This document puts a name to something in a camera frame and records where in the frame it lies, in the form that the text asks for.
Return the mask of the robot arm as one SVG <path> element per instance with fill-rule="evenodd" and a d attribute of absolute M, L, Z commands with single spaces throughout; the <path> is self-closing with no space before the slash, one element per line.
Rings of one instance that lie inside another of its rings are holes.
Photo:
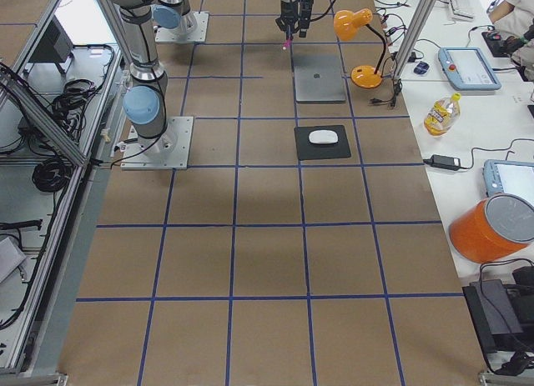
<path fill-rule="evenodd" d="M 299 0 L 280 0 L 279 29 L 290 38 L 299 21 Z M 189 0 L 157 0 L 152 6 L 153 19 L 160 28 L 168 29 L 178 38 L 185 38 L 199 29 L 199 15 L 191 11 Z"/>
<path fill-rule="evenodd" d="M 167 85 L 167 73 L 160 64 L 156 48 L 153 23 L 163 28 L 175 29 L 181 22 L 189 20 L 189 0 L 107 0 L 118 6 L 122 20 L 122 35 L 128 48 L 132 63 L 130 73 L 133 76 L 133 91 L 127 94 L 128 100 L 139 103 L 141 98 L 137 95 L 152 88 L 160 92 L 155 98 L 159 108 L 150 119 L 142 115 L 143 120 L 149 124 L 162 124 L 165 102 L 164 94 Z M 311 15 L 314 0 L 280 0 L 280 16 L 275 22 L 280 31 L 286 36 L 283 49 L 289 48 L 294 34 L 298 33 L 304 38 L 313 21 Z"/>

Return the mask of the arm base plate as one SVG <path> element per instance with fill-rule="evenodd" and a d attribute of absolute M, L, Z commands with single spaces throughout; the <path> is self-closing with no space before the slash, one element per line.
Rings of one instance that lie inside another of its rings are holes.
<path fill-rule="evenodd" d="M 189 12 L 183 16 L 165 10 L 156 10 L 153 18 L 158 29 L 156 43 L 204 43 L 207 36 L 209 12 Z"/>
<path fill-rule="evenodd" d="M 137 141 L 126 145 L 126 158 L 119 163 L 121 169 L 185 170 L 188 167 L 193 127 L 193 117 L 169 117 L 166 132 L 149 148 L 152 141 L 139 138 L 136 129 L 131 125 L 129 136 L 137 138 Z"/>

